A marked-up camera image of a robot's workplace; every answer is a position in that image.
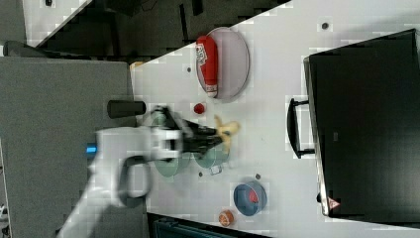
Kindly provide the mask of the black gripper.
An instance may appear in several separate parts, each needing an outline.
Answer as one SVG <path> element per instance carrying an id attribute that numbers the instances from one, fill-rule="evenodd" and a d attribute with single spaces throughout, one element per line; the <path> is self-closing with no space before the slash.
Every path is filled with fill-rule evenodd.
<path id="1" fill-rule="evenodd" d="M 182 149 L 189 153 L 206 153 L 223 143 L 221 138 L 211 138 L 211 136 L 226 135 L 226 130 L 223 128 L 208 128 L 184 119 L 182 119 L 182 129 Z"/>

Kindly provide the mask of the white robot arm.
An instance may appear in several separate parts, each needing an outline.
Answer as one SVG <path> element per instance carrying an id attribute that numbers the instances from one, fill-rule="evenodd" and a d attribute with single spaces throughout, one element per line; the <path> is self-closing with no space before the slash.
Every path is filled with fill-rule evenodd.
<path id="1" fill-rule="evenodd" d="M 139 206 L 152 189 L 151 162 L 204 154 L 231 135 L 222 123 L 208 128 L 183 119 L 98 131 L 91 177 L 56 238 L 89 238 L 107 208 Z"/>

